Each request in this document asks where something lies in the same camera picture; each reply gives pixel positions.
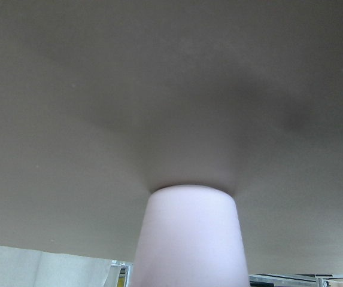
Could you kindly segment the pink plastic cup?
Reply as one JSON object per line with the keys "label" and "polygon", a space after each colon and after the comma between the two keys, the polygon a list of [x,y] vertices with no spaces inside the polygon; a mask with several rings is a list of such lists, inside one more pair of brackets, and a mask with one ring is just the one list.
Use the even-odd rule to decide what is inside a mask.
{"label": "pink plastic cup", "polygon": [[177,185],[153,193],[136,249],[131,286],[249,286],[234,199]]}

